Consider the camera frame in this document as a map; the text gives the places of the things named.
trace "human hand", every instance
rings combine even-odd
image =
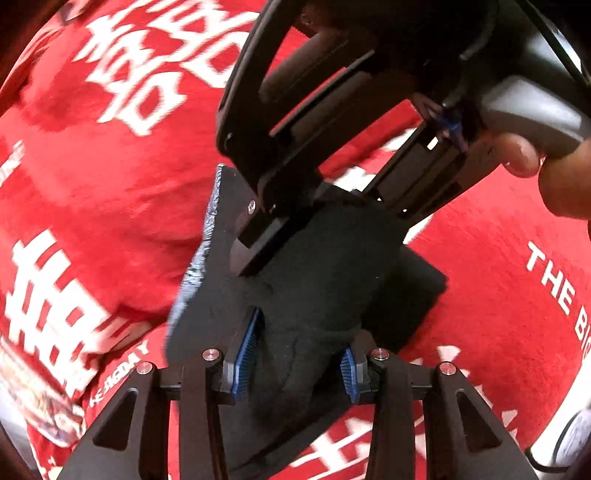
[[[544,159],[525,138],[514,134],[486,134],[476,143],[492,143],[495,155],[511,174],[538,174],[546,208],[557,216],[591,220],[591,139],[563,158]]]

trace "gray plastic grip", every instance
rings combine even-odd
[[[510,76],[484,95],[480,115],[492,130],[521,135],[549,157],[572,153],[591,138],[591,119],[555,94]]]

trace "white chinese characters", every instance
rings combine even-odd
[[[147,7],[148,14],[162,13],[142,30],[134,30],[134,24],[121,25],[127,15],[140,7]],[[187,96],[178,91],[185,72],[212,88],[224,88],[233,65],[218,71],[212,60],[232,46],[240,50],[248,32],[235,29],[249,25],[257,16],[256,12],[243,12],[229,17],[214,0],[137,0],[113,15],[94,20],[87,25],[91,39],[73,61],[98,61],[86,81],[101,85],[113,95],[97,121],[118,119],[137,136],[144,137],[186,101]],[[196,31],[200,22],[204,25],[201,32]],[[155,54],[153,49],[144,47],[150,28],[182,41],[182,45],[171,53]],[[128,72],[126,78],[116,79],[124,69]],[[157,93],[158,104],[142,114],[140,107],[152,92]]]
[[[111,319],[77,279],[60,290],[56,282],[70,267],[65,253],[57,250],[42,267],[37,265],[55,243],[49,230],[26,246],[21,241],[16,243],[12,260],[18,270],[14,290],[6,295],[5,316],[10,321],[10,341],[18,344],[22,336],[26,353],[38,352],[41,363],[73,397],[96,375],[97,354],[132,342],[148,326]],[[107,327],[102,328],[107,320]]]

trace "black mount bracket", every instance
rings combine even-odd
[[[166,480],[172,401],[180,415],[181,480],[228,480],[218,406],[232,405],[245,394],[224,385],[243,381],[236,363],[253,322],[243,322],[244,341],[234,342],[227,352],[205,350],[183,367],[140,363],[90,426],[60,480]],[[229,382],[225,375],[231,365],[235,380]],[[355,403],[376,404],[366,479],[414,480],[413,401],[423,403],[429,480],[537,478],[502,423],[452,363],[435,368],[406,364],[377,348],[362,330],[341,368],[343,387]]]

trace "silver bolt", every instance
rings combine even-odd
[[[376,348],[375,350],[371,350],[371,358],[382,362],[390,358],[390,352],[385,348]]]
[[[456,366],[451,362],[443,362],[439,365],[439,370],[443,375],[453,375],[456,373]]]
[[[153,367],[150,362],[141,362],[135,369],[140,375],[146,375],[152,371]]]
[[[206,362],[213,362],[214,360],[217,360],[220,356],[220,350],[216,350],[215,348],[208,348],[201,354],[201,356]]]

